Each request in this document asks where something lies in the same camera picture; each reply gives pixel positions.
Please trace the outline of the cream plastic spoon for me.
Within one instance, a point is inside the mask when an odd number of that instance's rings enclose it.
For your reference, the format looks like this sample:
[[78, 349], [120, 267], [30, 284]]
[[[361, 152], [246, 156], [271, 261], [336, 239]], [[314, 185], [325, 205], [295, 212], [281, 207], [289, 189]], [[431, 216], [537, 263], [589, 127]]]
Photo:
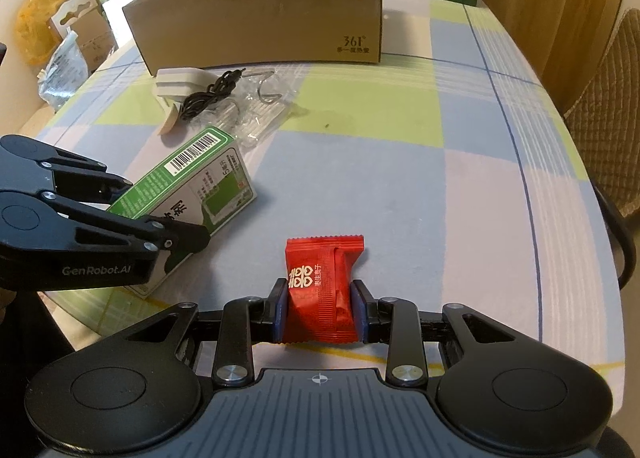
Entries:
[[164, 120], [158, 126], [156, 131], [157, 135], [165, 135], [171, 131], [172, 128], [176, 126], [176, 123], [180, 119], [181, 115], [181, 105], [176, 104], [175, 102], [168, 102], [163, 105], [164, 112]]

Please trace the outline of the brown quilted chair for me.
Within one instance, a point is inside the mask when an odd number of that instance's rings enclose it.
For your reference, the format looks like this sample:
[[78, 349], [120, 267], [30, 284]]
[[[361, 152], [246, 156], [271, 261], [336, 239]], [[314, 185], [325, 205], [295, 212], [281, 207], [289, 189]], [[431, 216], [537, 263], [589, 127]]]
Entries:
[[639, 212], [639, 10], [627, 10], [565, 125], [582, 157], [605, 225], [622, 249], [625, 287], [637, 264], [626, 220]]

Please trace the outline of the green white medicine box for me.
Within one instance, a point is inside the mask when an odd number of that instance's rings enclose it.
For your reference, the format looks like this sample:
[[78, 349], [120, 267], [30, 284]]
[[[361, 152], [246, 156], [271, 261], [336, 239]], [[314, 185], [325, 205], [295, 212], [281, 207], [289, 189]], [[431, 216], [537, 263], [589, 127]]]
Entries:
[[108, 207], [128, 219], [203, 226], [212, 237], [256, 198], [235, 138], [209, 126]]

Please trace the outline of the white paper bag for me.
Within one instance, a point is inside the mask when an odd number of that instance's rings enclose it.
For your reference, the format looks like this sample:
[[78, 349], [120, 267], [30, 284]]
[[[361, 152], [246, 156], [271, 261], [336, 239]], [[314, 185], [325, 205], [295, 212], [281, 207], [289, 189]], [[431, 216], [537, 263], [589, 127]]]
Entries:
[[102, 3], [108, 25], [111, 27], [117, 48], [122, 48], [132, 40], [132, 33], [128, 25], [124, 7], [134, 0], [106, 0]]

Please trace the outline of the yellow plastic bag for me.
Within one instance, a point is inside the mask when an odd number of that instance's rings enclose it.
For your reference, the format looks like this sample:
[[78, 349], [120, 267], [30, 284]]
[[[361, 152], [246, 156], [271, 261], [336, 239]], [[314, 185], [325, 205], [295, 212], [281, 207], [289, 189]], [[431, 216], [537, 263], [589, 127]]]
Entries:
[[17, 11], [14, 36], [18, 50], [30, 66], [47, 63], [61, 42], [50, 19], [66, 0], [25, 0]]

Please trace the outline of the silver printed plastic bag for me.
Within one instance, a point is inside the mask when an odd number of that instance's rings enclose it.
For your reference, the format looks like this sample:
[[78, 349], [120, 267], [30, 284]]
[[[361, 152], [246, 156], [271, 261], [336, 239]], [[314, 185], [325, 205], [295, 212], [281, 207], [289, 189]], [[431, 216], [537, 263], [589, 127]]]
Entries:
[[78, 35], [69, 30], [53, 52], [46, 67], [40, 70], [38, 94], [53, 108], [60, 110], [89, 78], [87, 62], [78, 44]]

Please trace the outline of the checkered tablecloth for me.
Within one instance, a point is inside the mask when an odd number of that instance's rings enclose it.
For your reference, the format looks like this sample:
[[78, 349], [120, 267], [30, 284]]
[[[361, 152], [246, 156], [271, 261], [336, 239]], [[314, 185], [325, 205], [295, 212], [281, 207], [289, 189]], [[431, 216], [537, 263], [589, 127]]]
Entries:
[[282, 66], [296, 112], [245, 163], [257, 196], [148, 299], [53, 293], [100, 335], [179, 301], [268, 293], [294, 237], [362, 235], [354, 274], [426, 311], [468, 304], [624, 385], [620, 292], [564, 122], [490, 11], [383, 0], [376, 65]]

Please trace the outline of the white power adapter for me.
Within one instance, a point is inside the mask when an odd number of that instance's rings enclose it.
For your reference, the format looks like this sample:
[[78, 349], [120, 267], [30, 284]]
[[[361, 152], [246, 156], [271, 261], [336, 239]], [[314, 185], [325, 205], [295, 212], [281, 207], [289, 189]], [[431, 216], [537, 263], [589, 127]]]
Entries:
[[208, 70], [193, 67], [160, 68], [155, 75], [155, 95], [182, 103], [193, 93], [204, 92], [217, 76]]

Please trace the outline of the brown cardboard box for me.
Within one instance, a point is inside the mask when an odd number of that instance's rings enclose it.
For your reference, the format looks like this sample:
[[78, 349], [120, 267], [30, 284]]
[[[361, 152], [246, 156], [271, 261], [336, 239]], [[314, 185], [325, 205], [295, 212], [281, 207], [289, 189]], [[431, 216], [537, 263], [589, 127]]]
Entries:
[[124, 15], [151, 74], [381, 57], [382, 0], [134, 0]]

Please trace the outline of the red candy packet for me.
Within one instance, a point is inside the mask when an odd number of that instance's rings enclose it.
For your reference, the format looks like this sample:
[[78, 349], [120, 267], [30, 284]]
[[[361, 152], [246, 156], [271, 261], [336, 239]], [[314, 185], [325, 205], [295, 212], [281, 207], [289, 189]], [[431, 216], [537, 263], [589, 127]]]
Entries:
[[288, 313], [285, 343], [352, 343], [352, 267], [364, 250], [361, 235], [290, 238], [285, 245]]

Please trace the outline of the clear plastic bag with hook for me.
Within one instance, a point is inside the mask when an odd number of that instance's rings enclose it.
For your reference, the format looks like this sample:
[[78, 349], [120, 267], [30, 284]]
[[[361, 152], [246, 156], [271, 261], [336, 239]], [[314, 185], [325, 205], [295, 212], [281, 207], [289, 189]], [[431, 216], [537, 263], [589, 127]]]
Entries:
[[276, 131], [290, 114], [296, 91], [283, 70], [244, 70], [231, 96], [213, 107], [210, 123], [250, 151]]

